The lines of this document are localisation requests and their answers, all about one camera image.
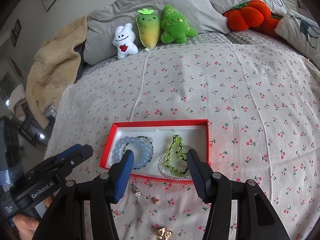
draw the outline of jewelry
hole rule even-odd
[[[140,140],[140,138],[147,139],[151,147],[149,145],[145,144],[142,140]],[[143,152],[143,157],[140,160],[138,160],[137,162],[135,162],[133,165],[133,170],[139,170],[139,169],[145,167],[152,160],[153,150],[154,150],[153,144],[152,144],[152,139],[150,139],[146,136],[138,136],[136,138],[126,136],[125,138],[121,138],[116,143],[115,148],[112,151],[112,154],[113,154],[112,158],[113,158],[114,163],[120,162],[119,153],[120,153],[120,149],[121,149],[122,145],[126,144],[124,147],[124,150],[123,150],[123,155],[124,155],[124,153],[127,149],[127,146],[130,143],[134,143]]]
[[[187,149],[187,150],[194,149],[193,147],[188,146],[188,145],[184,145],[183,148],[185,148],[185,149]],[[170,179],[170,180],[174,180],[174,181],[181,181],[181,180],[184,180],[184,179],[189,179],[189,178],[191,178],[191,176],[185,176],[185,177],[182,177],[182,178],[177,178],[177,177],[172,177],[172,176],[169,176],[169,175],[165,174],[165,173],[161,170],[161,161],[163,160],[163,158],[164,158],[165,156],[166,156],[166,153],[165,153],[164,155],[162,155],[162,156],[160,157],[160,159],[158,160],[158,171],[159,171],[159,173],[160,173],[162,176],[164,176],[166,179]]]
[[[153,197],[153,198],[152,198],[152,201],[153,201],[154,204],[157,205],[160,200],[157,199],[156,197]]]
[[[187,161],[187,159],[185,158],[185,155],[186,155],[186,154],[183,153],[183,150],[182,150],[182,147],[183,147],[183,139],[180,137],[180,135],[177,135],[177,134],[176,134],[176,135],[173,135],[172,138],[173,138],[172,144],[170,145],[169,150],[167,150],[167,151],[165,152],[166,158],[165,158],[165,164],[164,164],[164,166],[167,167],[167,168],[169,168],[169,169],[172,169],[173,172],[177,174],[177,176],[183,176],[183,175],[185,175],[185,174],[187,173],[188,167],[186,168],[185,171],[180,171],[178,168],[173,167],[172,165],[169,164],[169,163],[171,162],[171,161],[170,161],[171,153],[172,153],[172,151],[173,151],[173,149],[174,149],[175,147],[178,148],[178,151],[176,152],[176,153],[179,155],[179,158],[178,158],[178,159],[181,160],[181,161],[185,161],[185,162]]]
[[[132,189],[133,189],[133,193],[134,193],[135,196],[141,196],[142,195],[142,192],[139,191],[136,186],[133,186]]]
[[[170,231],[168,228],[160,228],[157,231],[157,240],[169,240],[169,238],[172,236],[172,231]]]
[[[115,212],[113,209],[112,209],[112,216],[113,218],[116,218],[117,216],[120,216],[121,214],[120,213],[117,213]]]

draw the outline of plush toy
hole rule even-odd
[[[136,35],[132,31],[132,27],[131,23],[127,23],[124,27],[119,26],[116,28],[112,43],[118,48],[118,59],[123,59],[127,55],[138,53],[138,48],[133,43]]]
[[[261,32],[266,35],[269,35],[274,38],[280,38],[280,36],[275,32],[275,28],[277,27],[278,23],[280,22],[281,17],[271,15],[271,17],[264,21],[258,27],[251,27],[256,32]]]
[[[244,31],[260,26],[271,16],[271,10],[263,1],[245,2],[223,14],[228,18],[228,26],[233,31]]]
[[[164,7],[163,19],[160,26],[164,29],[164,33],[161,35],[163,43],[176,41],[178,44],[183,44],[187,42],[187,37],[194,38],[198,35],[198,32],[188,25],[187,18],[171,5]]]
[[[154,49],[160,33],[160,17],[153,14],[154,10],[138,10],[141,15],[137,17],[140,40],[146,50]]]

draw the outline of red heart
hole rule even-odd
[[[126,46],[124,44],[124,45],[121,45],[119,48],[121,49],[122,52],[125,52],[127,50],[128,46]]]

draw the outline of tree plush toy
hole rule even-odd
[[[188,24],[187,18],[171,5],[164,7],[163,19],[160,26],[164,30],[164,33],[161,35],[163,43],[175,41],[178,44],[183,44],[187,43],[187,38],[194,38],[198,35],[198,32]]]

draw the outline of clear beaded bracelet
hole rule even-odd
[[[188,146],[188,145],[184,145],[184,146],[182,146],[182,148],[185,148],[185,149],[187,149],[187,150],[194,149],[193,147]],[[172,177],[172,176],[169,176],[169,175],[165,174],[165,173],[161,170],[161,161],[163,160],[163,158],[166,157],[166,155],[167,155],[167,153],[164,153],[164,155],[162,155],[162,156],[160,157],[160,159],[158,160],[158,171],[159,171],[159,173],[160,173],[162,176],[164,176],[166,179],[170,179],[170,180],[174,180],[174,181],[181,181],[181,180],[184,180],[184,179],[189,179],[189,178],[191,178],[191,176],[185,176],[185,177],[177,178],[177,177]]]
[[[140,140],[140,138],[145,138],[148,140],[149,145],[145,144],[142,140]],[[152,160],[152,157],[153,157],[153,143],[152,143],[152,139],[151,138],[148,138],[146,136],[138,136],[138,137],[128,137],[126,136],[125,138],[121,138],[117,143],[116,143],[116,147],[115,149],[113,149],[112,153],[112,158],[113,158],[113,161],[115,163],[118,163],[120,162],[120,156],[119,156],[119,153],[120,153],[120,149],[122,147],[123,144],[126,144],[125,147],[124,147],[124,150],[123,150],[123,153],[122,155],[124,155],[126,149],[127,149],[127,146],[130,144],[130,143],[134,143],[138,148],[140,148],[143,152],[143,157],[138,160],[137,162],[135,162],[133,164],[133,170],[139,170],[145,166],[147,166],[147,164]]]

